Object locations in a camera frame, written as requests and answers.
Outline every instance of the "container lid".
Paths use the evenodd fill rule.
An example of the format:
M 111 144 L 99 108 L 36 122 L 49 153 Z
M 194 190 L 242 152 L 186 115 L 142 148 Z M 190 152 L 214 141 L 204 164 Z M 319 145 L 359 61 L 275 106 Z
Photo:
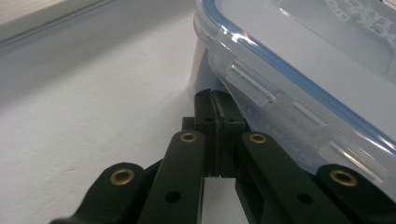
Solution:
M 209 50 L 227 37 L 241 58 L 271 64 L 395 157 L 394 21 L 371 0 L 198 0 L 195 29 Z

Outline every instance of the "white surface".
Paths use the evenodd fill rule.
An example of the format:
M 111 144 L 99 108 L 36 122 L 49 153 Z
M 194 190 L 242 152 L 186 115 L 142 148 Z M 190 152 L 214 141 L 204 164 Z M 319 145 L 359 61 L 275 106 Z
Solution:
M 0 41 L 20 35 L 101 0 L 0 0 Z
M 194 1 L 120 0 L 0 49 L 0 223 L 71 216 L 104 169 L 159 160 L 193 115 Z M 247 223 L 209 179 L 203 223 Z

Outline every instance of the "screw hole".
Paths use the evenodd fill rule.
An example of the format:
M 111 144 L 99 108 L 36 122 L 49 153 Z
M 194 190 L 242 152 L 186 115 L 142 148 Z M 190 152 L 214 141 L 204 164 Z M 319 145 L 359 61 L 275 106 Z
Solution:
M 305 204 L 311 204 L 314 202 L 314 200 L 312 199 L 312 197 L 306 193 L 299 193 L 297 194 L 297 199 L 301 202 L 301 203 L 305 203 Z
M 267 141 L 267 138 L 264 135 L 258 133 L 251 134 L 249 139 L 255 143 L 264 143 Z
M 134 171 L 122 168 L 114 172 L 110 177 L 110 183 L 115 186 L 126 185 L 134 179 Z
M 180 139 L 183 142 L 194 142 L 198 139 L 198 136 L 194 133 L 183 133 Z
M 358 185 L 358 180 L 355 176 L 342 170 L 330 171 L 330 177 L 333 181 L 347 187 L 355 187 Z
M 165 200 L 169 203 L 177 203 L 180 201 L 181 195 L 178 191 L 170 191 L 165 194 Z

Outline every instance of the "plastic food container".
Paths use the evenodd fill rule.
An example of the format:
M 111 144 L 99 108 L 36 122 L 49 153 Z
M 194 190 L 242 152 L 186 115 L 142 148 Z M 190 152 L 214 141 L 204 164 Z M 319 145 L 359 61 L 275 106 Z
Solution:
M 194 71 L 306 171 L 345 165 L 396 201 L 394 22 L 380 1 L 199 0 Z

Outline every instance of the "brass insert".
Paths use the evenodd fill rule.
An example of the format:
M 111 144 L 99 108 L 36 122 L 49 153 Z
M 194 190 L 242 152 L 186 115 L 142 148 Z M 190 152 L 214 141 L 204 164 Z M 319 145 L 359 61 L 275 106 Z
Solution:
M 267 138 L 259 133 L 251 134 L 248 139 L 254 143 L 265 143 L 267 141 Z
M 134 171 L 127 168 L 121 168 L 114 172 L 110 177 L 110 182 L 113 185 L 126 185 L 134 179 Z
M 358 185 L 358 180 L 356 177 L 343 170 L 330 171 L 330 177 L 333 181 L 347 187 L 355 187 Z
M 195 133 L 183 133 L 180 136 L 180 139 L 183 142 L 195 142 L 198 139 L 198 136 Z

